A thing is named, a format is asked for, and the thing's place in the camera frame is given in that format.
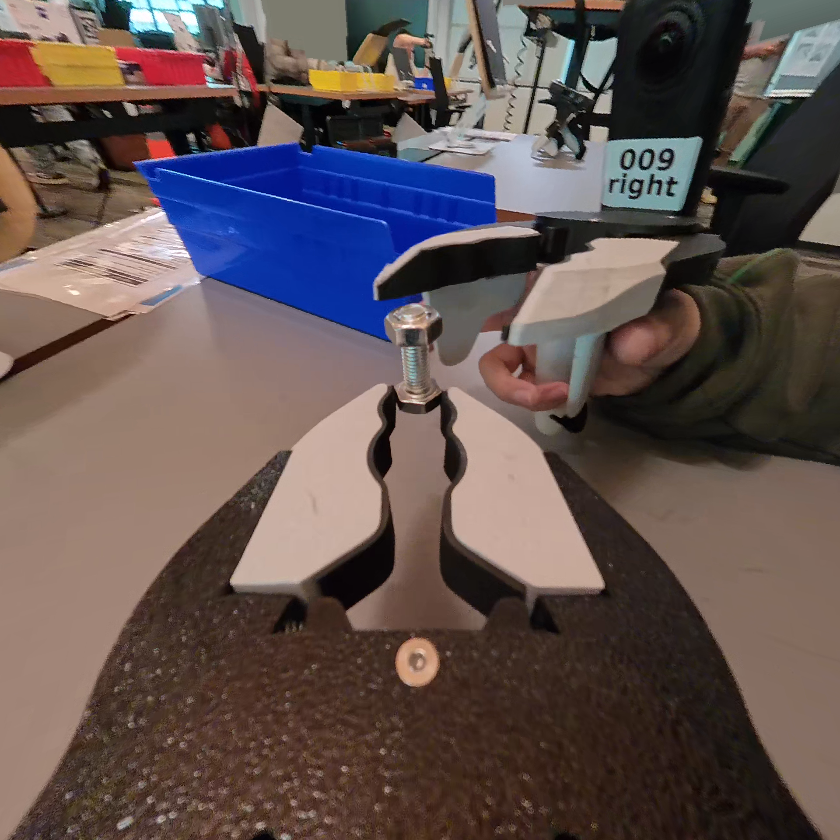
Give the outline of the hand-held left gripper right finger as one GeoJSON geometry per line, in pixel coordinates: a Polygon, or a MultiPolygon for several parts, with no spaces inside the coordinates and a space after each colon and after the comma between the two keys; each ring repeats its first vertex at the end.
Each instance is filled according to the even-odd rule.
{"type": "Polygon", "coordinates": [[[516,424],[453,387],[440,403],[445,439],[440,570],[483,616],[505,599],[532,613],[549,596],[606,587],[541,447],[516,424]]]}

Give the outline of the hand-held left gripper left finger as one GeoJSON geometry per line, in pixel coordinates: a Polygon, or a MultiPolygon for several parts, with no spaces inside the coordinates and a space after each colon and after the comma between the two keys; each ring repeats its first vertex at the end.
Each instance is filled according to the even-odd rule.
{"type": "Polygon", "coordinates": [[[378,384],[297,442],[230,577],[234,592],[326,596],[351,608],[387,581],[395,421],[395,389],[378,384]]]}

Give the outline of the steel hex bolt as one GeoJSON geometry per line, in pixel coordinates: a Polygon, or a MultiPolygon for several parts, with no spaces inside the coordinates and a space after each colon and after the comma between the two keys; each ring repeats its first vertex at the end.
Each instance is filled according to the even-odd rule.
{"type": "Polygon", "coordinates": [[[397,405],[405,413],[431,413],[441,402],[443,392],[431,373],[430,346],[400,347],[402,381],[394,386],[397,405]]]}

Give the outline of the blue plastic bin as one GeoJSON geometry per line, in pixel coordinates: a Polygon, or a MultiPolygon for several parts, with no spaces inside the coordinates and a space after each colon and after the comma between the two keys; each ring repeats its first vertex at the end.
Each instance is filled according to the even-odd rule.
{"type": "Polygon", "coordinates": [[[380,271],[497,221],[492,175],[298,143],[140,161],[199,274],[380,340],[380,271]]]}

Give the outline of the person's right forearm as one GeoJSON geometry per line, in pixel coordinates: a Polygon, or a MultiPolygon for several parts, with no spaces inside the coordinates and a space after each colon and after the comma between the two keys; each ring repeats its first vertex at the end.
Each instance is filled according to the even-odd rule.
{"type": "Polygon", "coordinates": [[[778,248],[722,259],[682,291],[695,344],[641,391],[596,397],[600,412],[657,438],[838,466],[838,274],[803,276],[778,248]]]}

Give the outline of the standing desk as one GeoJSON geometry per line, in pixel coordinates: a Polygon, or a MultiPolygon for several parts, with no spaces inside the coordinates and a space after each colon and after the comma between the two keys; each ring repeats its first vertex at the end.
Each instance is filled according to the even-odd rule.
{"type": "Polygon", "coordinates": [[[562,74],[563,83],[571,88],[582,84],[584,89],[598,99],[609,88],[613,67],[609,66],[597,85],[592,85],[583,74],[583,66],[591,43],[613,39],[624,9],[624,1],[558,1],[515,2],[524,13],[527,23],[522,38],[537,45],[537,66],[531,84],[530,99],[523,124],[529,132],[544,57],[549,47],[549,34],[561,36],[571,42],[570,53],[562,74]]]}

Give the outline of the person's right hand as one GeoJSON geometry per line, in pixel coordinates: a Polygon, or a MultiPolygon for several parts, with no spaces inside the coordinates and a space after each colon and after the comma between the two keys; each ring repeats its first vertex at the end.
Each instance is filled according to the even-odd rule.
{"type": "MultiPolygon", "coordinates": [[[[651,312],[625,323],[606,337],[601,366],[591,385],[592,396],[629,396],[647,388],[682,360],[700,334],[700,310],[682,290],[661,294],[651,312]]],[[[562,407],[569,385],[537,372],[534,345],[500,343],[479,360],[479,373],[503,402],[544,412],[562,407]]]]}

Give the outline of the black office chair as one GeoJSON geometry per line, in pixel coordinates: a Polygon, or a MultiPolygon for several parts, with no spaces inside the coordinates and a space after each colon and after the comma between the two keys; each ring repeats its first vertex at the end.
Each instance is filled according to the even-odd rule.
{"type": "Polygon", "coordinates": [[[725,244],[726,256],[797,245],[837,182],[838,130],[838,96],[819,90],[753,155],[746,169],[711,169],[709,186],[717,203],[710,231],[725,244]]]}

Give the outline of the wooden document stand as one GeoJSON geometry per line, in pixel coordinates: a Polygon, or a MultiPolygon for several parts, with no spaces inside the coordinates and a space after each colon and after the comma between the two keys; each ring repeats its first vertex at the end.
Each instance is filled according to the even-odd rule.
{"type": "MultiPolygon", "coordinates": [[[[15,261],[35,234],[37,207],[15,159],[1,149],[1,263],[15,261]]],[[[34,305],[22,295],[1,289],[1,377],[34,348],[34,305]]]]}
{"type": "Polygon", "coordinates": [[[453,127],[443,125],[450,113],[445,75],[437,58],[429,60],[434,84],[434,105],[437,128],[431,135],[428,149],[434,154],[483,155],[490,151],[491,141],[479,131],[483,129],[488,103],[504,98],[510,91],[506,61],[502,53],[497,9],[491,1],[466,1],[469,45],[476,58],[480,92],[463,111],[453,127]]]}

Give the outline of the yellow plastic bin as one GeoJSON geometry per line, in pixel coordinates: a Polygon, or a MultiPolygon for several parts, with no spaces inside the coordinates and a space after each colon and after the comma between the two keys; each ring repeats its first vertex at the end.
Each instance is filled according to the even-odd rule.
{"type": "Polygon", "coordinates": [[[115,48],[36,41],[29,52],[37,67],[57,88],[123,88],[125,79],[115,48]]]}
{"type": "Polygon", "coordinates": [[[394,77],[375,73],[365,69],[348,69],[337,67],[333,69],[310,69],[308,71],[310,86],[315,91],[339,93],[387,93],[396,91],[394,77]]]}

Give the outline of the large dark screen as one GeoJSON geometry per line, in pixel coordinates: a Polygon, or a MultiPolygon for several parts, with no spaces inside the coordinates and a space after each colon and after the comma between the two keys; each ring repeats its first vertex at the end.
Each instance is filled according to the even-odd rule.
{"type": "Polygon", "coordinates": [[[347,54],[354,57],[364,38],[395,20],[403,20],[402,31],[415,37],[427,32],[428,1],[346,1],[347,54]]]}

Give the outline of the red plastic bin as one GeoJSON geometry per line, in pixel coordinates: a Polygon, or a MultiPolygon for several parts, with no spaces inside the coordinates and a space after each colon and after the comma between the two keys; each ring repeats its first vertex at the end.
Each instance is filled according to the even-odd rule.
{"type": "Polygon", "coordinates": [[[20,38],[1,38],[1,88],[49,88],[51,82],[32,53],[34,42],[20,38]]]}
{"type": "Polygon", "coordinates": [[[120,61],[140,68],[146,83],[153,87],[204,87],[205,56],[196,52],[139,47],[114,47],[120,61]]]}

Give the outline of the plastic bag with printed label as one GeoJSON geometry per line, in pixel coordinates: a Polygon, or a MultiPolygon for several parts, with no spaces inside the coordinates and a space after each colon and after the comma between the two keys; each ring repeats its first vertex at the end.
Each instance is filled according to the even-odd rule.
{"type": "Polygon", "coordinates": [[[10,259],[1,289],[107,320],[145,314],[202,281],[160,208],[10,259]]]}

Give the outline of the long wooden table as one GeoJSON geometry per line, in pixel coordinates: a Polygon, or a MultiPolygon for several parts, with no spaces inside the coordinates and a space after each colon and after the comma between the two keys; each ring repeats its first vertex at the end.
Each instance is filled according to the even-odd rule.
{"type": "Polygon", "coordinates": [[[11,149],[141,133],[192,133],[216,122],[216,101],[235,98],[237,95],[235,87],[225,85],[3,87],[1,143],[11,149]],[[105,107],[126,102],[157,106],[161,111],[142,112],[137,116],[57,122],[38,121],[31,112],[34,107],[47,105],[105,107]]]}

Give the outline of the wall poster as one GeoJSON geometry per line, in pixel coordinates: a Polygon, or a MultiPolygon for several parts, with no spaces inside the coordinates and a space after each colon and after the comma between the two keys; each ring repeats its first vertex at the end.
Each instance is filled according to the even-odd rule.
{"type": "Polygon", "coordinates": [[[838,22],[797,31],[778,65],[779,77],[817,78],[837,44],[838,22]]]}

